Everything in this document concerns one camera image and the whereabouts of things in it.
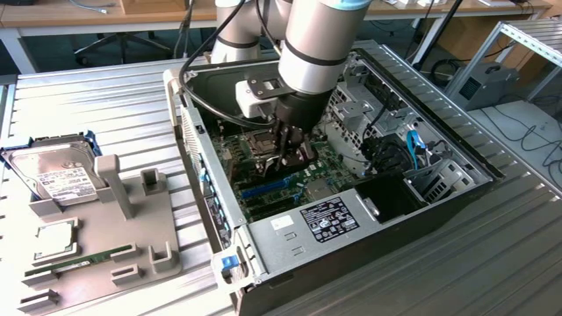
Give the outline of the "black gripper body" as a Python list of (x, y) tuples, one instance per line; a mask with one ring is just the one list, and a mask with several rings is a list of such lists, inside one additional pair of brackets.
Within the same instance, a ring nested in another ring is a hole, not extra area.
[(279, 97), (275, 116), (289, 126), (311, 132), (329, 100), (329, 91), (320, 94), (295, 92)]

